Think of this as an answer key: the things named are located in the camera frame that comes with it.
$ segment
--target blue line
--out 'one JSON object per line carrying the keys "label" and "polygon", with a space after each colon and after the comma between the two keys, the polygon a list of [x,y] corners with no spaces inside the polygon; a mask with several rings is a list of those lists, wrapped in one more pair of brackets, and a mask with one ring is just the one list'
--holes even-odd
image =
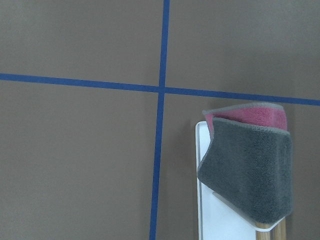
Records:
{"label": "blue line", "polygon": [[265,102],[320,106],[320,100],[296,98],[296,97],[285,97],[285,96],[270,96],[270,95],[235,93],[235,92],[225,92],[225,91],[209,91],[209,90],[197,90],[197,89],[176,88],[176,87],[165,87],[165,93],[199,96],[199,97],[242,99],[242,100],[252,100],[252,101],[265,101]]}
{"label": "blue line", "polygon": [[160,70],[159,70],[159,89],[158,89],[159,93],[158,93],[158,104],[157,104],[157,111],[156,111],[149,240],[156,240],[156,233],[157,233],[160,163],[161,163],[162,132],[163,132],[164,107],[165,107],[169,10],[170,10],[170,0],[163,0],[161,55],[160,55]]}
{"label": "blue line", "polygon": [[158,93],[158,86],[0,73],[0,80]]}

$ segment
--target wooden handle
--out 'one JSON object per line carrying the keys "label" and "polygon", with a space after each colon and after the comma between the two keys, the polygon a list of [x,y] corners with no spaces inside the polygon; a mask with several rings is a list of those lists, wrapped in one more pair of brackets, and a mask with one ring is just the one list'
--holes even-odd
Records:
{"label": "wooden handle", "polygon": [[284,218],[281,222],[278,223],[277,226],[274,227],[274,240],[286,240],[287,232],[286,232],[286,219]]}
{"label": "wooden handle", "polygon": [[[269,224],[256,222],[255,225],[261,229],[268,229],[271,226]],[[270,231],[256,231],[255,232],[256,240],[271,240]]]}

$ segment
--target gray cloth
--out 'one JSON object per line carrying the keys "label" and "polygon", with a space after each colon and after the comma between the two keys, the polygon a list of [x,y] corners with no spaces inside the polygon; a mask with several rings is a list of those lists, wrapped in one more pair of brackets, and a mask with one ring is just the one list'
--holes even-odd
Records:
{"label": "gray cloth", "polygon": [[199,180],[259,223],[293,209],[292,139],[288,131],[214,117],[214,138]]}

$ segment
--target washcloth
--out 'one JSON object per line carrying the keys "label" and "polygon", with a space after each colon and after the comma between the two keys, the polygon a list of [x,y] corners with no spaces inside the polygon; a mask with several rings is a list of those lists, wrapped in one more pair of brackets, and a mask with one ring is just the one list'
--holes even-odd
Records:
{"label": "washcloth", "polygon": [[253,102],[207,110],[202,113],[205,116],[211,138],[214,128],[213,117],[287,130],[287,117],[284,108],[274,103]]}
{"label": "washcloth", "polygon": [[292,139],[286,130],[213,117],[214,140],[199,180],[254,221],[273,224],[292,212]]}

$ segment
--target pink cloth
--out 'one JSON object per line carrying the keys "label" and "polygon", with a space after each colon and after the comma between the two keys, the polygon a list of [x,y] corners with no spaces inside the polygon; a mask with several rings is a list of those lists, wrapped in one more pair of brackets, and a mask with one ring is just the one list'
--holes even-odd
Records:
{"label": "pink cloth", "polygon": [[245,124],[252,124],[264,127],[273,127],[287,130],[287,117],[282,106],[267,103],[255,102],[234,105],[203,111],[210,136],[213,136],[213,117],[238,121]]}

